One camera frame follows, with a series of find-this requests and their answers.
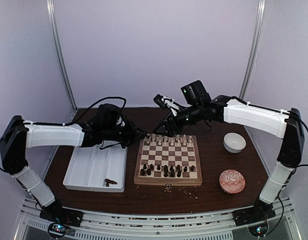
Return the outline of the wooden chess board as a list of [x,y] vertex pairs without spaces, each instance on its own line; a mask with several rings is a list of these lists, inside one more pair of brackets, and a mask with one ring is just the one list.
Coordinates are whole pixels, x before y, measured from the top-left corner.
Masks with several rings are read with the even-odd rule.
[[[140,174],[144,164],[147,164],[147,169],[150,168],[151,164],[155,166],[154,170],[151,170],[151,175],[147,175],[147,169],[144,176]],[[157,165],[161,166],[161,170],[157,170]],[[164,177],[164,165],[168,166],[168,177]],[[177,177],[177,165],[181,166],[181,177]],[[196,167],[195,172],[190,171],[192,165]],[[175,177],[170,177],[170,166],[174,167]],[[183,172],[185,166],[188,167],[188,172]],[[167,184],[173,186],[200,186],[203,183],[203,178],[196,136],[194,136],[194,142],[191,147],[150,146],[144,145],[143,139],[139,145],[134,183],[137,185],[153,186]]]

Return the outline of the white plastic divided tray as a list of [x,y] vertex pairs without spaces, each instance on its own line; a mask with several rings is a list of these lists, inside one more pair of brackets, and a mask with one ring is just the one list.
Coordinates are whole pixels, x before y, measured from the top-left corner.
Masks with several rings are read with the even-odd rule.
[[[63,179],[68,190],[122,193],[125,189],[127,148],[75,147]],[[105,186],[105,179],[117,185]]]

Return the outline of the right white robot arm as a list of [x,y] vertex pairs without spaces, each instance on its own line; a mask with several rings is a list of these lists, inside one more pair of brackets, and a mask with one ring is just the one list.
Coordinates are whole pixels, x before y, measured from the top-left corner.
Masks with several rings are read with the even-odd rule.
[[250,217],[260,221],[269,213],[268,205],[289,183],[292,173],[302,161],[305,134],[300,111],[260,106],[236,96],[219,95],[212,99],[200,80],[183,86],[181,91],[188,107],[168,96],[157,94],[154,97],[154,102],[161,109],[170,111],[154,128],[155,134],[172,137],[180,134],[184,126],[192,126],[199,121],[238,124],[248,130],[259,155],[263,154],[263,147],[253,135],[255,131],[263,131],[282,140],[277,162],[258,196],[259,203],[250,209]]

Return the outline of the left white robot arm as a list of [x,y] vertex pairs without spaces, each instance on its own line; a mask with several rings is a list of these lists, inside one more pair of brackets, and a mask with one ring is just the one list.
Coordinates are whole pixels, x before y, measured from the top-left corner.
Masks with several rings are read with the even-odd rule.
[[123,114],[123,109],[105,103],[88,121],[77,118],[68,123],[33,122],[12,117],[0,137],[0,170],[15,177],[31,193],[55,222],[66,217],[65,209],[26,159],[30,149],[46,150],[58,146],[91,148],[113,141],[122,148],[144,139],[146,132]]

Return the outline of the white chess pieces group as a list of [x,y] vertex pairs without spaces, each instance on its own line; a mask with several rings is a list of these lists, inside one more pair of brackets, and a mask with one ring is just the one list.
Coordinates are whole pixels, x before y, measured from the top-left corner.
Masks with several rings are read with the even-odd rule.
[[144,139],[144,145],[147,146],[163,146],[163,147],[190,147],[193,145],[194,136],[193,135],[175,135],[173,137],[149,134]]

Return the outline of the dark chess pieces lower pile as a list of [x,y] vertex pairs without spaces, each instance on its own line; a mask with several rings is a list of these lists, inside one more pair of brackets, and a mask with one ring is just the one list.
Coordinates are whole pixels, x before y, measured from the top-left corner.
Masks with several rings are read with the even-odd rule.
[[110,185],[117,185],[117,182],[111,179],[106,178],[105,179],[105,186],[110,187]]

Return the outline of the white ceramic bowl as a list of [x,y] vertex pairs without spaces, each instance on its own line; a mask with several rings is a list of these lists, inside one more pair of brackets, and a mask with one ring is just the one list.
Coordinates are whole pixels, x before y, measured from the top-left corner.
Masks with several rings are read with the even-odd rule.
[[240,153],[246,147],[246,140],[238,133],[230,132],[224,136],[224,148],[232,154]]

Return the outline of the red patterned bowl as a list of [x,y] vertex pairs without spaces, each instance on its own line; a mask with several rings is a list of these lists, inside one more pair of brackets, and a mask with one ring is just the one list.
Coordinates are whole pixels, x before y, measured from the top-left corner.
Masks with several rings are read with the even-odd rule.
[[220,174],[219,184],[225,193],[238,194],[244,190],[246,180],[237,170],[227,169]]

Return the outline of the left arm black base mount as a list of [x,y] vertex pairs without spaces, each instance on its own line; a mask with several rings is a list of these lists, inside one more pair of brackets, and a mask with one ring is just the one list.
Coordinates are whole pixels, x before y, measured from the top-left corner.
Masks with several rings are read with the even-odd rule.
[[69,227],[80,227],[83,212],[66,208],[43,208],[39,217]]

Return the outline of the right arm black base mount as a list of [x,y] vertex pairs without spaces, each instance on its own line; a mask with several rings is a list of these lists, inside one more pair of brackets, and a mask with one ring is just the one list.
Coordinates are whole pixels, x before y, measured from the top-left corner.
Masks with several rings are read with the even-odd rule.
[[257,222],[264,222],[267,219],[273,218],[276,216],[276,213],[273,209],[262,210],[256,207],[249,207],[244,209],[235,210],[232,212],[235,225],[243,226],[250,225]]

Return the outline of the right aluminium corner post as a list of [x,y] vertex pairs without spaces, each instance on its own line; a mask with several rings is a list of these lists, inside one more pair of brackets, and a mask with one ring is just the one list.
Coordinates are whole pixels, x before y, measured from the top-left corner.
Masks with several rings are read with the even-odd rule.
[[254,77],[254,73],[256,70],[256,59],[257,54],[261,47],[261,41],[263,36],[263,29],[264,29],[264,21],[266,15],[266,7],[267,1],[266,0],[259,0],[258,1],[258,9],[253,33],[253,39],[250,49],[249,58],[247,61],[247,66],[239,94],[239,98],[246,101],[248,98],[248,94],[251,88],[252,80]]

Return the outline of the aluminium corner post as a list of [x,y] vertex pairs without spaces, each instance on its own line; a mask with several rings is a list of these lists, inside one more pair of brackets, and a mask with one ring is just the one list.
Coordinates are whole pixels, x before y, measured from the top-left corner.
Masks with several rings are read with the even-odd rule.
[[251,88],[252,80],[254,77],[254,73],[256,70],[256,59],[257,54],[261,47],[261,41],[263,36],[263,29],[264,29],[264,21],[266,15],[266,7],[267,1],[266,0],[259,0],[258,1],[258,9],[253,33],[253,39],[250,49],[249,58],[247,61],[247,66],[239,94],[239,98],[246,101],[248,98],[248,94]]
[[51,32],[53,36],[54,46],[56,50],[56,56],[57,56],[57,62],[59,65],[62,81],[65,87],[65,92],[67,94],[67,97],[69,99],[70,105],[72,110],[75,112],[77,111],[77,104],[74,99],[74,94],[70,85],[70,81],[67,74],[67,69],[65,66],[64,56],[61,48],[61,42],[57,27],[57,19],[56,19],[56,13],[55,13],[55,6],[53,0],[46,0],[46,6],[47,6],[47,14],[49,17]]

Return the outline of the aluminium front rail frame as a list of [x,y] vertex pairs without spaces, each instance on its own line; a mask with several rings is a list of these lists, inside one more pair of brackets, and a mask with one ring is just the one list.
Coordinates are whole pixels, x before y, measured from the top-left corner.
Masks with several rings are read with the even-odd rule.
[[[265,238],[253,237],[251,224],[237,226],[230,210],[169,215],[115,214],[82,210],[79,227],[70,227],[62,240],[303,240],[288,197],[282,198],[284,215]],[[50,222],[39,217],[35,201],[26,198],[12,240],[51,240]]]

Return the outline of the left aluminium corner post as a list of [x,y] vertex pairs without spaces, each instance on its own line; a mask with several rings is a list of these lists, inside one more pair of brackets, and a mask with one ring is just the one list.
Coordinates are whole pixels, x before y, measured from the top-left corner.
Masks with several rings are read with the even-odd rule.
[[77,104],[74,99],[74,94],[70,85],[70,81],[67,74],[67,69],[65,66],[64,56],[61,48],[61,42],[57,27],[57,19],[56,19],[56,13],[55,13],[55,6],[53,0],[46,0],[46,6],[47,6],[47,14],[49,17],[51,32],[53,36],[54,46],[56,50],[56,56],[57,56],[57,62],[59,65],[62,81],[65,87],[65,92],[67,94],[67,97],[69,99],[70,105],[72,110],[75,112],[77,111]]

